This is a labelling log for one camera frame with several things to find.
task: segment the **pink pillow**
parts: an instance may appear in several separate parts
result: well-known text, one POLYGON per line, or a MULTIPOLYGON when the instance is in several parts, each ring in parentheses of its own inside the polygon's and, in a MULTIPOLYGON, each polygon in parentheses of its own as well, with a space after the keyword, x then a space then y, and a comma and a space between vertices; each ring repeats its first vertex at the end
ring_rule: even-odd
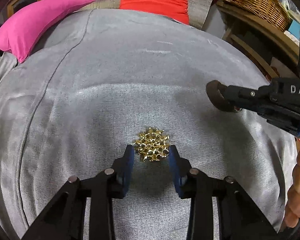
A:
POLYGON ((69 13, 95 0, 41 0, 12 15, 0 28, 0 50, 24 62, 44 32, 69 13))

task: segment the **gold jewelry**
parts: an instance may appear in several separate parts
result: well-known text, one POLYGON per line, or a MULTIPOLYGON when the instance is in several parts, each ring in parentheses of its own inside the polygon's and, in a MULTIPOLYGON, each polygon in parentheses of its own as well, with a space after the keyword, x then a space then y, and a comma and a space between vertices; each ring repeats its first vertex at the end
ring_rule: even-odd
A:
POLYGON ((145 132, 139 133, 139 140, 136 140, 134 144, 135 148, 140 155, 140 159, 145 162, 159 161, 160 158, 167 157, 169 154, 169 135, 163 135, 163 130, 158 128, 149 127, 145 132))

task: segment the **grey fabric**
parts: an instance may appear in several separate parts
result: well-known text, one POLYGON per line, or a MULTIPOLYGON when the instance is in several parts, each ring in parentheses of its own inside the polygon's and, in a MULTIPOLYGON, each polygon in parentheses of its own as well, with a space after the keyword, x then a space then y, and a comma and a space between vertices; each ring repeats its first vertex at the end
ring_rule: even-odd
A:
POLYGON ((3 53, 2 57, 0 57, 0 82, 17 63, 17 58, 13 54, 8 52, 3 53))
MULTIPOLYGON (((279 228, 293 136, 249 111, 220 112, 205 92, 214 79, 267 84, 234 47, 163 16, 103 9, 68 16, 34 51, 0 83, 0 223, 11 240, 70 175, 95 176, 148 126, 193 167, 234 176, 279 228)), ((185 239, 189 208, 166 160, 136 156, 130 191, 114 201, 117 239, 185 239)))

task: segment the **screw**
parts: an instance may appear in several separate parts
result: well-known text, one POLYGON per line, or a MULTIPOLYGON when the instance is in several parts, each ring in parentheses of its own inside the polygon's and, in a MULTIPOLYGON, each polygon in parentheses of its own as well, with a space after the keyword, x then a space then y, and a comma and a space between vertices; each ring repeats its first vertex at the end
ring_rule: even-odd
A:
POLYGON ((229 182, 229 183, 234 183, 234 182, 235 182, 235 179, 232 178, 231 176, 227 176, 227 177, 225 177, 225 181, 226 181, 226 182, 229 182))
POLYGON ((191 169, 189 170, 189 172, 190 172, 190 174, 192 174, 192 175, 197 175, 197 174, 199 173, 199 170, 196 169, 196 168, 191 168, 191 169))
POLYGON ((106 175, 111 175, 112 173, 114 173, 114 169, 112 169, 112 168, 105 169, 106 175))
POLYGON ((78 179, 77 176, 70 176, 69 179, 68 179, 68 181, 69 181, 70 183, 75 183, 75 182, 77 181, 77 179, 78 179))

